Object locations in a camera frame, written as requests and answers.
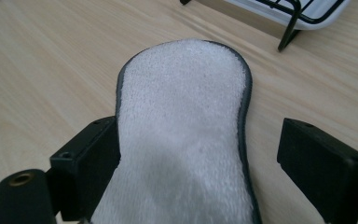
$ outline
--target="microfiber cloth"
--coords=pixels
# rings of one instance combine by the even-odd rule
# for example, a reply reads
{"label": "microfiber cloth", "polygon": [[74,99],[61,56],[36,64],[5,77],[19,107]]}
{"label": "microfiber cloth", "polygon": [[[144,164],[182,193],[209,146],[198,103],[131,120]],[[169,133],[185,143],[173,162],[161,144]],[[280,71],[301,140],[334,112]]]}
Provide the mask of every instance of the microfiber cloth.
{"label": "microfiber cloth", "polygon": [[198,39],[146,49],[117,81],[121,162],[98,223],[261,223],[245,117],[252,76],[238,52]]}

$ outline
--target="white tray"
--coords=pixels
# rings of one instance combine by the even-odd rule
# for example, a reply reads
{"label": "white tray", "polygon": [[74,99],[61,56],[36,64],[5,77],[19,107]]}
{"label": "white tray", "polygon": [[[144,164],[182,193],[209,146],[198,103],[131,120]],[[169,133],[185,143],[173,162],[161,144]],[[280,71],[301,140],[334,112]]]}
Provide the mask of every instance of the white tray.
{"label": "white tray", "polygon": [[[291,15],[281,12],[276,8],[270,8],[269,6],[257,2],[255,0],[225,0],[231,4],[234,4],[238,7],[245,8],[249,11],[252,11],[260,16],[266,17],[272,21],[276,21],[282,25],[287,25],[291,19]],[[308,16],[313,19],[322,17],[322,15],[336,3],[337,0],[314,0],[310,6],[302,13],[305,16]],[[297,30],[316,30],[324,28],[325,26],[330,25],[335,21],[342,10],[348,5],[351,0],[343,0],[338,8],[324,21],[317,24],[306,23],[302,20],[297,20],[295,29]],[[309,0],[300,0],[301,6],[305,6]],[[293,6],[285,1],[281,0],[280,5],[293,8]]]}

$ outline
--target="wood grain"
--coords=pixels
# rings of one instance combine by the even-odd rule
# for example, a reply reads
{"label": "wood grain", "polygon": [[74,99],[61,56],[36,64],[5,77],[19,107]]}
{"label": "wood grain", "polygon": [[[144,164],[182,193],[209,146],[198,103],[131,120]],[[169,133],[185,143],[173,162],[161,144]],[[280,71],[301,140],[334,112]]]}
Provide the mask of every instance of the wood grain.
{"label": "wood grain", "polygon": [[76,133],[113,115],[117,74],[131,56],[196,37],[231,46],[252,70],[246,132],[264,223],[323,223],[276,156],[283,118],[312,123],[358,150],[358,0],[283,53],[279,24],[222,13],[219,1],[0,0],[0,180],[47,170],[48,157]]}

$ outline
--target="gray cleaning pad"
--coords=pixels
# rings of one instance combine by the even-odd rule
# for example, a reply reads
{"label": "gray cleaning pad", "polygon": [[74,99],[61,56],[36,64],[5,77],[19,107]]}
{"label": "gray cleaning pad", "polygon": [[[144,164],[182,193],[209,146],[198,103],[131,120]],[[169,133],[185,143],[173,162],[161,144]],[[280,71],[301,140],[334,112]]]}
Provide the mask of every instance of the gray cleaning pad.
{"label": "gray cleaning pad", "polygon": [[142,51],[121,70],[121,162],[98,223],[261,223],[245,116],[252,76],[235,50],[197,39]]}

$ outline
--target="black wire rack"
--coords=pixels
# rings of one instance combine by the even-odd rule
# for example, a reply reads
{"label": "black wire rack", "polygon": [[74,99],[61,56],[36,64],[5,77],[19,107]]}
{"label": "black wire rack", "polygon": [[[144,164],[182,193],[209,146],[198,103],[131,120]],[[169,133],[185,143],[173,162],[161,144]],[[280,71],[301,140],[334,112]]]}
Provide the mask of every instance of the black wire rack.
{"label": "black wire rack", "polygon": [[[191,0],[180,0],[185,5]],[[290,16],[290,21],[281,39],[278,51],[282,51],[300,32],[295,29],[298,20],[307,24],[320,24],[326,21],[345,0],[252,0],[267,5],[271,10],[279,11]],[[319,8],[318,15],[310,15],[310,8]]]}

